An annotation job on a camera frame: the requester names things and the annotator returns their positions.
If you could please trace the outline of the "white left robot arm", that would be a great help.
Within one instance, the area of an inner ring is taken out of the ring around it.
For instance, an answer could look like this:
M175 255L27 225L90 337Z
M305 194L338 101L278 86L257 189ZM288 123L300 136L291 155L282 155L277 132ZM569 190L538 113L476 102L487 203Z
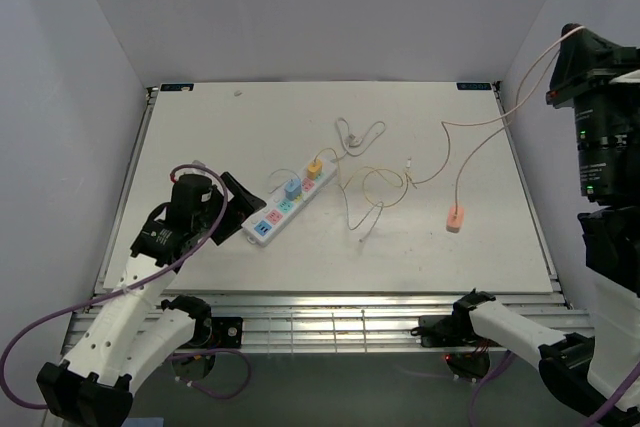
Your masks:
M47 410L79 426L120 426L135 392L166 359L192 350L210 369L216 352L239 347L228 331L242 327L240 318L215 318L194 296L162 294L197 246L221 245L265 205L228 172L174 174L169 201L145 220L113 295L63 359L40 369Z

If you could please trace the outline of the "white colourful power strip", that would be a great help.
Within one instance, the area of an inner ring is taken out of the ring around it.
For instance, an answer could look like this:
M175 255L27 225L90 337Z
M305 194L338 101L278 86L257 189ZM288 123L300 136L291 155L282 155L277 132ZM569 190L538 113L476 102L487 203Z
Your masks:
M314 159L297 171L289 170L290 177L271 193L266 207L242 224L242 231L249 243L266 247L337 176L338 168L334 162L325 156L317 158L323 162L323 172L316 180L306 176L307 166ZM294 201L289 201L285 197L284 187L294 178L301 181L302 192Z

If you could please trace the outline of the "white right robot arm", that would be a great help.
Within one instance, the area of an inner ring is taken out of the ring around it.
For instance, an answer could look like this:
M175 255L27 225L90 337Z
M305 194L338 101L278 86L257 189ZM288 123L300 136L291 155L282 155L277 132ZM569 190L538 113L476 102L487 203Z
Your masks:
M567 24L546 94L574 113L580 189L597 210L578 215L596 293L586 337L554 330L474 290L453 305L444 338L492 341L539 373L587 425L639 422L639 51Z

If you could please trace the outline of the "pink charger plug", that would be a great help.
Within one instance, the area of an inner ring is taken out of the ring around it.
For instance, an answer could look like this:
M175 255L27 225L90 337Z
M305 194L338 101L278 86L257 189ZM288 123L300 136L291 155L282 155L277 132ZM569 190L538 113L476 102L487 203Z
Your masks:
M454 203L449 209L446 230L451 233L458 233L464 223L465 211L459 204Z

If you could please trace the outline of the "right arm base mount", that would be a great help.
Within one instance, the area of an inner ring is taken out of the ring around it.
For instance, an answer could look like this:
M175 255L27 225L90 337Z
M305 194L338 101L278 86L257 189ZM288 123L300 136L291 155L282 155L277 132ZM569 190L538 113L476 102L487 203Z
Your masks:
M437 321L432 321L429 316L421 316L418 326L411 329L410 335L419 337L422 347L497 347L497 342L475 332L470 319L472 310L495 300L487 292L472 290L453 304L449 315Z

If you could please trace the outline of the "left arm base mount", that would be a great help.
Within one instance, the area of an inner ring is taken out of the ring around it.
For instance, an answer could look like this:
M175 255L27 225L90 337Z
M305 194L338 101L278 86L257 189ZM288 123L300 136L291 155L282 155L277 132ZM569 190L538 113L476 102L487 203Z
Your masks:
M244 319L242 317L216 317L211 306L204 300L187 295L179 295L173 300L165 299L160 307L163 311L180 310L195 320L194 330L188 342L181 348L210 349L232 348L242 345Z

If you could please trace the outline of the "yellow charger plug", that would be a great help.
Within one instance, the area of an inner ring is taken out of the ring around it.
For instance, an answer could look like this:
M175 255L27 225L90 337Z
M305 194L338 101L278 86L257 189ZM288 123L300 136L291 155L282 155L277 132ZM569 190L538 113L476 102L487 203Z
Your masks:
M323 172L323 162L316 158L307 166L306 176L310 180L316 180Z

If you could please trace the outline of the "blue charger plug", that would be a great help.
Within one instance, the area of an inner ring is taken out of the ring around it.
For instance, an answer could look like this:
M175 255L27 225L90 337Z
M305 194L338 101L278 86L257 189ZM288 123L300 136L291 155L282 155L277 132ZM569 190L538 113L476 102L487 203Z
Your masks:
M290 179L284 187L285 197L289 201L294 201L301 195L302 185L301 181L297 178Z

